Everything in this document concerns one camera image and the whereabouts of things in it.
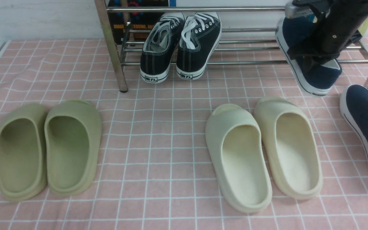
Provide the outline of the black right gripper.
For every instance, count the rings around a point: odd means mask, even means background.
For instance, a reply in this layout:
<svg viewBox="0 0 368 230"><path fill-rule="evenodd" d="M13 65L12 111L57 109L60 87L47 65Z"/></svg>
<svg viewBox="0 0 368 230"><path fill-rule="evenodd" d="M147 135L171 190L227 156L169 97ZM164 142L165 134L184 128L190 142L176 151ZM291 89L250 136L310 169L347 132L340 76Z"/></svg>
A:
<svg viewBox="0 0 368 230"><path fill-rule="evenodd" d="M317 22L303 41L289 48L287 54L295 60L303 58L302 70L336 59L368 17L368 3L294 3L296 11L310 9Z"/></svg>

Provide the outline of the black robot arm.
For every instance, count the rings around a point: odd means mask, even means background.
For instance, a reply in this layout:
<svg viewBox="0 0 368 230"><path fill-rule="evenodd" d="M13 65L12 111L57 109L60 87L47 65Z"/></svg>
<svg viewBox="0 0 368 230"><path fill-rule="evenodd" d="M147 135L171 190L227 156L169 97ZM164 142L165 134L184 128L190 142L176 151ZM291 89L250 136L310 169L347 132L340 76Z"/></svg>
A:
<svg viewBox="0 0 368 230"><path fill-rule="evenodd" d="M368 17L368 0L294 0L297 7L309 7L317 18L307 38L289 48L291 60L302 58L302 71L339 57Z"/></svg>

